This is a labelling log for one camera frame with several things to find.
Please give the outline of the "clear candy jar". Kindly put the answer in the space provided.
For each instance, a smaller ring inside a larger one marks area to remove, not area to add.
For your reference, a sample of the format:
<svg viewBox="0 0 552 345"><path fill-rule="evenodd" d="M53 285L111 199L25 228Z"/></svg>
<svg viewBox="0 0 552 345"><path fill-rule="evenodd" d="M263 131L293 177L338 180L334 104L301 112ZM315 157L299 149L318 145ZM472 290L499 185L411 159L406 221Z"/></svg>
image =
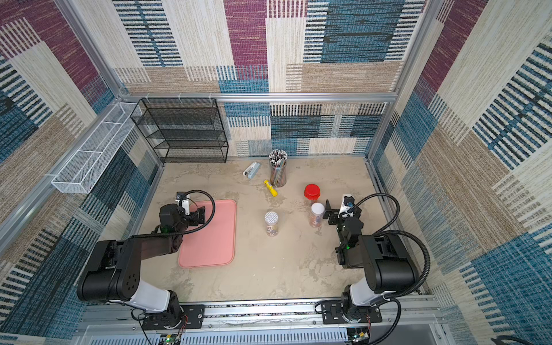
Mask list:
<svg viewBox="0 0 552 345"><path fill-rule="evenodd" d="M267 234L274 237L278 234L278 223L276 225L267 225Z"/></svg>

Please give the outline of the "translucent white jar lid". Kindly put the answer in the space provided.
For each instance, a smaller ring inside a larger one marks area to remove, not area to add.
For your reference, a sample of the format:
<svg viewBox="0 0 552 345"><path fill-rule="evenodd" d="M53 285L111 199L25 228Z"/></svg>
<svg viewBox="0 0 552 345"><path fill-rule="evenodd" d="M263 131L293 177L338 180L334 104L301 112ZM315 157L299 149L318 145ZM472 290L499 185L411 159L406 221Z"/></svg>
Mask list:
<svg viewBox="0 0 552 345"><path fill-rule="evenodd" d="M267 212L264 217L267 225L276 225L279 221L279 215L275 211Z"/></svg>

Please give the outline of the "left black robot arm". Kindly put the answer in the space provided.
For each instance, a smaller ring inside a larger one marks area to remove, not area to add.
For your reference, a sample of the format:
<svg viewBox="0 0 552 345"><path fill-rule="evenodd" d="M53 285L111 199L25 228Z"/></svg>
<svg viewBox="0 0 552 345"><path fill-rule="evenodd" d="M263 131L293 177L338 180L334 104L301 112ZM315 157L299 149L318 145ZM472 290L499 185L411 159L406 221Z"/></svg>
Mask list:
<svg viewBox="0 0 552 345"><path fill-rule="evenodd" d="M198 207L191 214L177 204L160 209L160 226L150 234L122 240L96 243L80 277L77 296L84 302L118 303L142 312L136 320L146 330L200 329L204 306L182 306L172 290L155 287L142 280L142 261L176 253L183 237L208 225L216 206L206 217L206 208Z"/></svg>

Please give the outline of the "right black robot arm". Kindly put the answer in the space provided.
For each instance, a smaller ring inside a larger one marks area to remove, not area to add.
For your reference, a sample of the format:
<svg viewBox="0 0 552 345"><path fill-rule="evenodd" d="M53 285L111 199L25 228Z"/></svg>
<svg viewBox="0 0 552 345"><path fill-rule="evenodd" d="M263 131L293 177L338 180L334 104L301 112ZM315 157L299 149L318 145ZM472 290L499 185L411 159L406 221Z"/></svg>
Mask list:
<svg viewBox="0 0 552 345"><path fill-rule="evenodd" d="M388 294L411 287L418 273L403 242L388 231L363 234L362 210L345 195L339 209L325 204L323 219L335 225L337 262L345 269L362 269L364 277L345 287L339 300L321 304L325 324L381 322L380 304Z"/></svg>

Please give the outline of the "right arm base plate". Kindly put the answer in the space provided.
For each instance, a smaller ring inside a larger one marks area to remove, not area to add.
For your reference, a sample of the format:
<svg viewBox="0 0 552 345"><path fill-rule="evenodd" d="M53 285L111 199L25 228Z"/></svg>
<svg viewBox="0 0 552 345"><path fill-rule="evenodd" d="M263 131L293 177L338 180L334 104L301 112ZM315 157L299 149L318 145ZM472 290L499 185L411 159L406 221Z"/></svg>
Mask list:
<svg viewBox="0 0 552 345"><path fill-rule="evenodd" d="M369 306L355 306L340 300L322 300L316 303L315 312L322 315L324 324L381 323L378 309Z"/></svg>

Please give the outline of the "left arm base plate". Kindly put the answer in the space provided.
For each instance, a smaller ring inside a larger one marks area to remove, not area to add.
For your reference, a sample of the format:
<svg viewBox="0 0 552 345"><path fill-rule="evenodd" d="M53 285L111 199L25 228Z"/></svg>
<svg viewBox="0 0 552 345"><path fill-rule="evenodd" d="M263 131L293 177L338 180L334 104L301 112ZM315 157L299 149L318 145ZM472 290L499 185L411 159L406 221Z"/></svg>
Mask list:
<svg viewBox="0 0 552 345"><path fill-rule="evenodd" d="M180 310L147 313L142 321L145 331L200 329L204 322L205 305L181 305Z"/></svg>

